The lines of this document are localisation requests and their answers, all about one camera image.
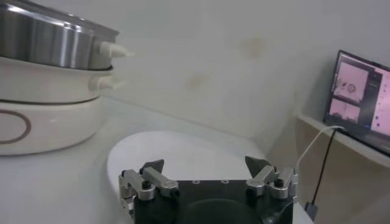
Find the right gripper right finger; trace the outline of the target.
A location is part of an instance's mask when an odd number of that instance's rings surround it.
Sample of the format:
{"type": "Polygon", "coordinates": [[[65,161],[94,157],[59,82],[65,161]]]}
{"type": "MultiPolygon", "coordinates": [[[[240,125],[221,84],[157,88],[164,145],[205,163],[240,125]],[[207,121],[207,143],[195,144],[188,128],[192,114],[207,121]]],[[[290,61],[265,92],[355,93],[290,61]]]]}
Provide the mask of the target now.
{"type": "Polygon", "coordinates": [[[246,181],[246,186],[256,197],[268,191],[276,200],[297,200],[298,173],[295,168],[285,167],[279,171],[267,160],[251,156],[245,156],[245,163],[252,177],[246,181]]]}

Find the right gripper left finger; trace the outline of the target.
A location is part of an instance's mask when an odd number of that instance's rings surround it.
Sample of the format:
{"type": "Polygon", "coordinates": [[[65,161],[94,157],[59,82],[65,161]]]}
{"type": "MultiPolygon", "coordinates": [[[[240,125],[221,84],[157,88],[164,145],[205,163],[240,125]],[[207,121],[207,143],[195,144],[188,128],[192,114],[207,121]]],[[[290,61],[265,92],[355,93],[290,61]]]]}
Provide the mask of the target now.
{"type": "Polygon", "coordinates": [[[179,197],[179,182],[162,174],[164,163],[160,159],[145,163],[138,172],[123,170],[118,177],[119,197],[123,200],[136,197],[141,201],[153,200],[157,194],[166,198],[179,197]]]}

